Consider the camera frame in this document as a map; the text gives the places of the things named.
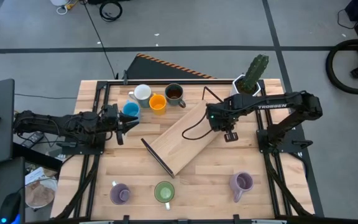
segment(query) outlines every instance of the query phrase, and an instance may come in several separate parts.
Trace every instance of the wooden table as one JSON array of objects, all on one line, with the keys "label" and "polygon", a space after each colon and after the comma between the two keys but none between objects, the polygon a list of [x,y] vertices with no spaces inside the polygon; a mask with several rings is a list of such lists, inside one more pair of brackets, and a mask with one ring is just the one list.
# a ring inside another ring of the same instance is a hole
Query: wooden table
[{"label": "wooden table", "polygon": [[[75,113],[91,111],[96,82],[81,82]],[[265,80],[265,84],[268,95],[283,93],[279,79]],[[231,89],[230,85],[208,87],[221,98],[227,97]],[[151,85],[151,88],[163,94],[165,86]],[[168,106],[163,116],[156,116],[150,109],[143,109],[140,124],[124,137],[124,145],[119,146],[115,138],[106,143],[99,163],[92,220],[122,220],[124,215],[130,215],[131,220],[232,219],[234,214],[239,214],[240,218],[274,217],[264,158],[258,150],[255,135],[257,121],[254,113],[240,117],[236,125],[238,141],[227,143],[223,133],[220,133],[174,179],[146,150],[141,138],[152,142],[200,102],[203,85],[183,85],[183,88],[187,104],[185,109]],[[128,99],[128,92],[133,89],[134,86],[111,87],[109,104],[117,103],[122,109]],[[103,95],[99,99],[99,106],[102,105]],[[214,102],[214,99],[206,94],[206,101]],[[271,112],[274,123],[288,116],[287,109]],[[281,154],[281,160],[288,188],[302,206],[313,213],[302,163],[288,154]],[[76,192],[82,162],[83,156],[75,156],[62,167],[51,217],[58,215]],[[230,176],[240,171],[252,175],[254,188],[245,193],[238,203],[234,203],[228,183]],[[127,184],[131,190],[131,197],[125,205],[115,205],[110,201],[109,192],[114,180]],[[154,187],[163,180],[171,182],[175,187],[170,211],[154,198]],[[280,211],[284,214],[282,196],[277,186],[276,191]],[[88,193],[85,192],[81,215],[85,215],[87,199]]]}]

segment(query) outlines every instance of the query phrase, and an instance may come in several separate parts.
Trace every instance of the orange mug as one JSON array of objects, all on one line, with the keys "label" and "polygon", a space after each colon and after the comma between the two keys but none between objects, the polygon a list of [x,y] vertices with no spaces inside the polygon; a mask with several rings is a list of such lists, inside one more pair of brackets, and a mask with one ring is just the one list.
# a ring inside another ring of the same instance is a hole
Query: orange mug
[{"label": "orange mug", "polygon": [[156,115],[163,115],[167,110],[167,100],[163,95],[154,93],[150,98],[149,104],[153,113]]}]

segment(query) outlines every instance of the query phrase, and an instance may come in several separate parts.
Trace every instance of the lavender mug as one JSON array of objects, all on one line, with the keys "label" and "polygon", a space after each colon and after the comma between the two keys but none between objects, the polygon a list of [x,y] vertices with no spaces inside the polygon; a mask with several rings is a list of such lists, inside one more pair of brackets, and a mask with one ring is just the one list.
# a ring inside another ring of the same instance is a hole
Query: lavender mug
[{"label": "lavender mug", "polygon": [[116,205],[124,205],[131,194],[128,186],[125,184],[117,184],[115,181],[112,182],[112,189],[110,191],[110,200]]},{"label": "lavender mug", "polygon": [[241,195],[252,189],[254,181],[251,175],[246,172],[238,172],[230,178],[230,188],[234,193],[234,202],[238,202],[241,199]]}]

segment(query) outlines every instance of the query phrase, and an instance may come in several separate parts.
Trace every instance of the potted plant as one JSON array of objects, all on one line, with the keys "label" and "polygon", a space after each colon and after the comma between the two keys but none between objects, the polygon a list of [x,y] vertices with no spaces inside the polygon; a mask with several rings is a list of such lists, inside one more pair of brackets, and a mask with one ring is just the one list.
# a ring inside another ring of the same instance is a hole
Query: potted plant
[{"label": "potted plant", "polygon": [[230,95],[245,93],[256,96],[260,92],[258,80],[264,73],[268,63],[269,56],[256,56],[256,58],[254,58],[251,62],[247,73],[245,75],[240,75],[232,82]]}]

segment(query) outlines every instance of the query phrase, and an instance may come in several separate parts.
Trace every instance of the gray floor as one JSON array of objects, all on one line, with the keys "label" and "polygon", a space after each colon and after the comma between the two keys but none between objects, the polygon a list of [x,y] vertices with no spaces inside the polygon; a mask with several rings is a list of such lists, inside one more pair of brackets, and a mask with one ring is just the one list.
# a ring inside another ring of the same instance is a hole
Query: gray floor
[{"label": "gray floor", "polygon": [[[353,30],[336,24],[336,13],[350,0],[268,0],[281,46],[330,46],[356,38]],[[89,13],[105,47],[199,45],[273,46],[261,0],[132,0],[113,23],[101,20],[96,6]],[[0,49],[99,48],[83,6],[65,16],[49,0],[5,0],[0,10]],[[343,23],[351,25],[344,14]],[[122,73],[139,52],[108,52]],[[218,78],[244,72],[257,54],[270,55],[264,78],[282,78],[275,51],[217,50],[146,52]],[[329,83],[327,52],[283,52],[294,91],[320,97],[324,116],[303,127],[310,147],[318,190],[327,217],[358,218],[358,96]],[[358,86],[349,70],[358,64],[355,52],[341,52],[334,67],[343,82]],[[16,92],[44,96],[76,96],[81,80],[112,79],[103,53],[0,54],[0,80],[14,78]],[[75,100],[17,96],[15,109],[63,115]],[[27,211],[27,221],[46,219],[50,207]]]}]

